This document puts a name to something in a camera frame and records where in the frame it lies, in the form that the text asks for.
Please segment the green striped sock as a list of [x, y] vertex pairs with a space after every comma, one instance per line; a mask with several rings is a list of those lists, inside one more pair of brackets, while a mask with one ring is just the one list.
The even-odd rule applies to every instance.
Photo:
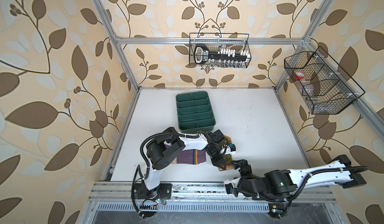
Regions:
[[233, 167], [231, 165], [231, 161], [233, 159], [233, 155], [236, 154], [236, 153], [232, 154], [232, 155], [231, 154], [226, 154], [227, 147], [228, 147], [228, 145], [230, 143], [232, 143], [231, 138], [228, 137], [228, 136], [224, 136], [224, 139], [218, 144], [219, 145], [220, 154], [223, 156], [224, 160], [226, 161], [226, 171], [233, 169]]

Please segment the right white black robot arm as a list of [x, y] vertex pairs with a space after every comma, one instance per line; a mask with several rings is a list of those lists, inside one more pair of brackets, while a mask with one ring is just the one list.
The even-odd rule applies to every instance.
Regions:
[[342, 188], [359, 187], [366, 184], [361, 173], [367, 166], [352, 166], [346, 155], [337, 156], [330, 163], [309, 169], [274, 170], [259, 177], [252, 172], [246, 160], [231, 161], [240, 173], [239, 178], [224, 181], [226, 192], [237, 197], [243, 194], [255, 201], [269, 203], [268, 215], [282, 219], [305, 188], [340, 185]]

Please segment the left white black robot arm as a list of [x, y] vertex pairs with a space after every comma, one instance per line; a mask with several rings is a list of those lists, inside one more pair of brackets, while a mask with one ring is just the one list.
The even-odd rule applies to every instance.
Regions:
[[169, 127], [161, 133], [146, 138], [140, 146], [140, 154], [146, 164], [143, 174], [137, 165], [131, 185], [131, 201], [137, 214], [150, 217], [149, 209], [157, 207], [171, 197], [171, 184], [161, 184], [163, 169], [168, 167], [183, 151], [204, 151], [213, 166], [224, 171], [229, 161], [226, 156], [236, 153], [236, 146], [220, 130], [196, 134], [183, 134]]

